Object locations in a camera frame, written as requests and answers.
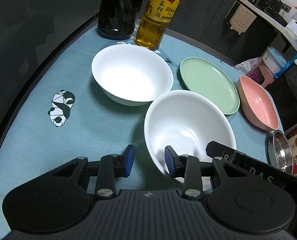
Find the white container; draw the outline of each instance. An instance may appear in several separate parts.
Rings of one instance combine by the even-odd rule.
[[[102,49],[92,73],[104,93],[117,103],[141,106],[171,90],[173,73],[160,56],[137,45],[117,44]]]
[[[279,73],[287,64],[285,58],[273,47],[268,47],[263,55],[263,61],[273,74]]]
[[[178,155],[193,155],[202,162],[212,162],[206,155],[206,146],[211,141],[236,149],[232,127],[221,110],[207,98],[188,90],[167,92],[149,106],[144,137],[154,164],[165,176],[169,173],[164,157],[168,145]],[[204,190],[211,189],[207,177],[202,181]]]
[[[241,33],[246,32],[255,19],[255,14],[253,14],[245,6],[240,5],[229,21],[231,24],[231,30],[236,30],[238,35],[241,35]]]
[[[290,23],[285,27],[292,38],[297,42],[297,21],[292,19]]]

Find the dark glass jar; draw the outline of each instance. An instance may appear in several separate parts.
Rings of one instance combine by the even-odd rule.
[[[111,40],[126,40],[135,29],[143,0],[102,0],[98,32]]]

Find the white bowl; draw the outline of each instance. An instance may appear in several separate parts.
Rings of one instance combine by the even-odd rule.
[[[117,44],[102,49],[92,73],[104,93],[126,106],[141,106],[171,90],[173,73],[156,53],[137,45]]]
[[[164,159],[167,145],[178,155],[193,155],[203,162],[212,161],[205,151],[211,141],[236,149],[232,127],[221,110],[207,98],[187,90],[167,92],[150,105],[144,137],[153,162],[164,175],[168,175]],[[208,189],[210,180],[203,178],[203,190]]]

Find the cooking oil bottle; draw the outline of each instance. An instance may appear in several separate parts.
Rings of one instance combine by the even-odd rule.
[[[135,42],[147,49],[158,49],[181,0],[149,0],[139,24]]]

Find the plastic bag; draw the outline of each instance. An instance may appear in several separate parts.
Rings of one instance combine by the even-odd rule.
[[[237,69],[243,75],[246,75],[252,68],[258,65],[261,62],[261,60],[262,60],[262,57],[252,58],[237,64],[233,68]]]

